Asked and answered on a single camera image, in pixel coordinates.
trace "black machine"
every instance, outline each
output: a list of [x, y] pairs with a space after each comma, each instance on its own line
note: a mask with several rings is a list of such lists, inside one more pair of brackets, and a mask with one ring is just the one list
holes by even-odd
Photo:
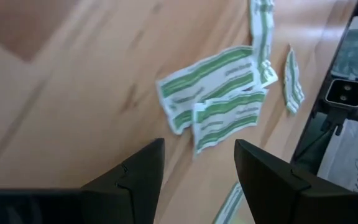
[[[239, 180], [256, 224], [358, 223], [358, 194], [237, 140]], [[164, 140], [73, 190], [0, 190], [3, 224], [154, 222], [163, 177]]]
[[239, 181], [256, 224], [358, 223], [358, 194], [236, 140]]

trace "wooden surface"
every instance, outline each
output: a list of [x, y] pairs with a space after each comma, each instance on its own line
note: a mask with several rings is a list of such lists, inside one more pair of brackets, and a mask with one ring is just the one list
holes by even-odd
[[[155, 81], [226, 47], [250, 44], [247, 2], [54, 4], [60, 2], [64, 9], [45, 7], [37, 18], [42, 33], [0, 18], [0, 187], [79, 187], [163, 137], [160, 223], [212, 222], [237, 179], [235, 138], [290, 159], [356, 5], [355, 0], [276, 0], [271, 61], [280, 81], [270, 86], [259, 125], [192, 161], [190, 130], [172, 134]], [[34, 8], [10, 13], [31, 14]], [[17, 30], [23, 34], [6, 41], [3, 35]], [[288, 44], [295, 49], [306, 95], [296, 116], [287, 113], [282, 95]]]

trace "wooden table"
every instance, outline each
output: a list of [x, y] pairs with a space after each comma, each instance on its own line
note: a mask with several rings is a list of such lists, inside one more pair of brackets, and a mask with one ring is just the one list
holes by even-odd
[[[270, 85], [257, 127], [192, 161], [170, 131], [155, 81], [250, 44], [244, 0], [0, 0], [0, 187], [80, 187], [157, 137], [165, 174], [156, 221], [211, 223], [233, 183], [242, 138], [289, 161], [356, 0], [276, 0]], [[285, 109], [295, 49], [306, 100]]]

